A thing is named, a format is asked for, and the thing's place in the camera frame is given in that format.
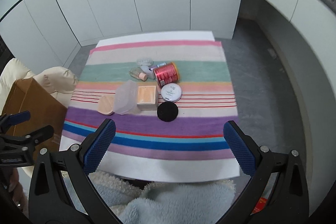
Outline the left hand with nails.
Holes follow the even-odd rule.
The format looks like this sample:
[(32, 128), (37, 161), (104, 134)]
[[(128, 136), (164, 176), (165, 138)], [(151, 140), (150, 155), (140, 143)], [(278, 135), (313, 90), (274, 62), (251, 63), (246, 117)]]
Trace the left hand with nails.
[(5, 171), (5, 178), (8, 183), (8, 192), (18, 209), (23, 212), (26, 208), (27, 198), (23, 186), (19, 182), (19, 173), (16, 168), (8, 168)]

